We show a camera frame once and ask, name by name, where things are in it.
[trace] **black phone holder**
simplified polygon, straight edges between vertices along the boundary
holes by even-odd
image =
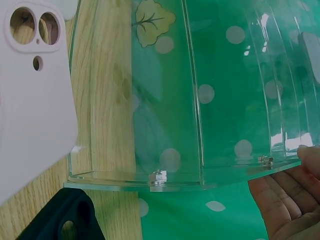
[[[71,221],[75,240],[105,240],[94,204],[81,189],[62,188],[36,215],[18,240],[64,240],[63,226]]]

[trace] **wooden surface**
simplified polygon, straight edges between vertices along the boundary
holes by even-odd
[[[66,26],[71,47],[74,20]],[[32,37],[28,22],[12,27],[24,42]],[[71,80],[79,124],[78,144],[85,147],[73,154],[74,171],[135,168],[130,27],[130,0],[82,0],[71,56]],[[15,239],[66,180],[67,162],[62,159],[0,206],[0,240]],[[136,193],[86,192],[106,239],[142,239]]]

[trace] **human hand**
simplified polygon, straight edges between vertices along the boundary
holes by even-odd
[[[320,239],[320,148],[298,157],[301,166],[248,182],[270,240]]]

